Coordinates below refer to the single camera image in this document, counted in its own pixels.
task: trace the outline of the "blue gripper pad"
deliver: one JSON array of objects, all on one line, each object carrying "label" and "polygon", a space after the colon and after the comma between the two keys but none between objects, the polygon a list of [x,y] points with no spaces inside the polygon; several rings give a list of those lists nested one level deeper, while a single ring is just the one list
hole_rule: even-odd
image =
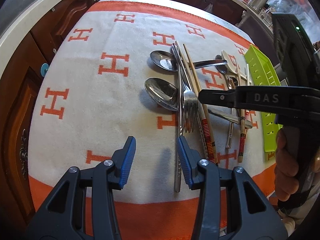
[{"label": "blue gripper pad", "polygon": [[110,175],[113,176],[110,182],[117,185],[114,189],[122,189],[128,181],[133,157],[136,152],[136,139],[129,136],[120,150],[116,150],[112,156],[112,161],[115,164],[115,169]]},{"label": "blue gripper pad", "polygon": [[177,139],[177,150],[186,184],[190,189],[199,189],[204,182],[204,175],[198,171],[197,163],[201,157],[196,150],[189,148],[184,136]]}]

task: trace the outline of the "orange border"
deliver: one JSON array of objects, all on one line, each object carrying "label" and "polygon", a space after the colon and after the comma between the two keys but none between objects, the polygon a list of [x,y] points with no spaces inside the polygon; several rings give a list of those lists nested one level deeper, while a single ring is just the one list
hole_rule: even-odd
[{"label": "orange border", "polygon": [[[275,164],[253,177],[265,196],[274,191]],[[30,190],[36,210],[52,190],[29,176]],[[134,204],[115,202],[117,219],[123,240],[189,240],[191,238],[198,198]],[[86,232],[92,235],[91,198],[86,200]],[[226,191],[221,191],[221,223],[227,224]]]},{"label": "orange border", "polygon": [[211,30],[221,36],[227,37],[234,41],[235,43],[249,49],[250,43],[245,38],[241,37],[239,34],[217,24],[212,21],[206,20],[199,16],[183,12],[177,9],[148,4],[140,2],[128,2],[128,1],[102,1],[97,2],[92,5],[87,12],[137,12],[137,13],[148,13],[153,15],[159,15],[163,17],[169,17],[172,19],[188,22],[199,27]]}]

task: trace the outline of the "tablecloth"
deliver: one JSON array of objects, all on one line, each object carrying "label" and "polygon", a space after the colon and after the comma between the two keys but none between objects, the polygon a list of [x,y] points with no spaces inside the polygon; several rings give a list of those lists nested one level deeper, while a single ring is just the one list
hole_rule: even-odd
[{"label": "tablecloth", "polygon": [[[176,113],[159,107],[144,89],[149,77],[176,85],[177,74],[155,66],[149,54],[170,51],[175,40],[187,45],[193,61],[213,59],[224,49],[245,73],[243,54],[251,42],[238,33],[158,4],[123,0],[94,4],[59,48],[36,101],[28,146],[35,208],[70,166],[94,167],[134,136],[137,149],[128,183],[114,191],[122,238],[189,239],[199,191],[189,190],[183,177],[180,193],[173,190]],[[203,88],[227,89],[215,67],[198,69],[197,74]],[[268,195],[274,190],[274,158],[264,157],[260,113],[250,111],[250,119],[253,128],[247,134],[241,166]],[[238,166],[239,126],[234,127],[232,147],[227,150],[229,122],[214,116],[211,122],[219,166]],[[185,136],[191,148],[202,151],[197,127]],[[92,233],[90,189],[87,203],[86,227]],[[222,227],[225,210],[222,201]]]}]

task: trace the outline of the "blue round object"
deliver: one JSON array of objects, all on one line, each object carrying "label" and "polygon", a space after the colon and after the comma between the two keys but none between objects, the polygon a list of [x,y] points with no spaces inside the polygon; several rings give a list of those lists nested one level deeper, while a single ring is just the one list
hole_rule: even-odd
[{"label": "blue round object", "polygon": [[49,65],[47,63],[43,63],[42,66],[41,66],[41,69],[40,69],[40,73],[41,75],[44,77],[45,74],[47,73],[48,71],[48,68],[49,68]]}]

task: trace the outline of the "pile of utensils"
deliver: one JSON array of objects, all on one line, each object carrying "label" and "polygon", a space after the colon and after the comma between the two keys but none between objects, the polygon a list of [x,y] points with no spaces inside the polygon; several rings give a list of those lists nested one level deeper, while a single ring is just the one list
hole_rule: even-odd
[{"label": "pile of utensils", "polygon": [[[216,57],[215,60],[193,62],[185,44],[183,44],[183,47],[188,62],[177,41],[171,46],[172,53],[158,50],[150,54],[151,60],[159,67],[178,72],[178,88],[163,79],[148,78],[145,81],[145,89],[150,97],[162,107],[171,111],[178,111],[178,136],[183,135],[183,132],[193,132],[195,120],[197,119],[203,143],[204,157],[217,165],[217,152],[209,113],[229,120],[230,126],[236,123],[242,124],[245,128],[250,129],[252,128],[252,123],[217,109],[208,110],[207,105],[199,103],[198,94],[201,91],[201,85],[196,74],[196,69],[216,66],[217,69],[227,77],[227,84],[232,84],[233,87],[230,87],[231,89],[235,88],[237,80],[234,78],[233,81],[226,74],[228,72],[234,73],[237,70],[232,66],[227,67],[228,61],[222,59],[221,56]],[[229,131],[228,133],[227,144],[231,144],[231,137],[232,128],[231,132]],[[177,152],[175,167],[174,190],[175,192],[179,192],[181,185],[181,167]]]}]

